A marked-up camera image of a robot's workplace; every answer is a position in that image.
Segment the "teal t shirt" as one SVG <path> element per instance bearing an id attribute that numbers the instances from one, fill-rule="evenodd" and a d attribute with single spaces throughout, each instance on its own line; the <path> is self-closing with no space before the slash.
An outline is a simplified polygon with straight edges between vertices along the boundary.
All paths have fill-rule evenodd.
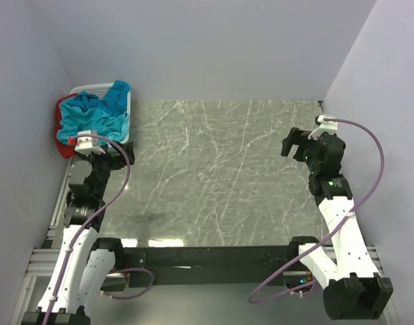
<path id="1" fill-rule="evenodd" d="M 129 133 L 129 111 L 127 110 L 130 86 L 124 81 L 115 81 L 102 97 L 83 90 L 59 104 L 60 128 L 56 139 L 68 144 L 68 139 L 81 131 L 95 131 L 112 141 L 124 142 Z"/>

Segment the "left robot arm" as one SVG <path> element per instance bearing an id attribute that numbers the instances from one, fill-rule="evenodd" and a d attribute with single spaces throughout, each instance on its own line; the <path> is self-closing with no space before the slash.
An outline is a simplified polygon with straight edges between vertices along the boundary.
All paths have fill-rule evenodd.
<path id="1" fill-rule="evenodd" d="M 112 171 L 129 171 L 135 162 L 132 142 L 101 154 L 78 154 L 68 169 L 61 247 L 51 278 L 22 324 L 90 324 L 91 305 L 109 272 L 126 259 L 118 238 L 100 238 L 108 203 L 104 194 Z"/>

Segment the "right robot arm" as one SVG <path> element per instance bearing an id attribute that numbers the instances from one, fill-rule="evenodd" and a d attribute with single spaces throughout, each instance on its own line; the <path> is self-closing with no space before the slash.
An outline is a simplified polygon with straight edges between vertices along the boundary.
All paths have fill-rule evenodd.
<path id="1" fill-rule="evenodd" d="M 327 240 L 335 253 L 330 258 L 322 240 L 294 237 L 287 253 L 289 266 L 310 271 L 323 289 L 325 311 L 332 320 L 379 319 L 393 285 L 375 266 L 358 226 L 353 194 L 341 174 L 345 142 L 335 133 L 313 136 L 293 127 L 282 146 L 282 156 L 295 146 L 294 159 L 308 167 L 309 189 L 327 224 Z"/>

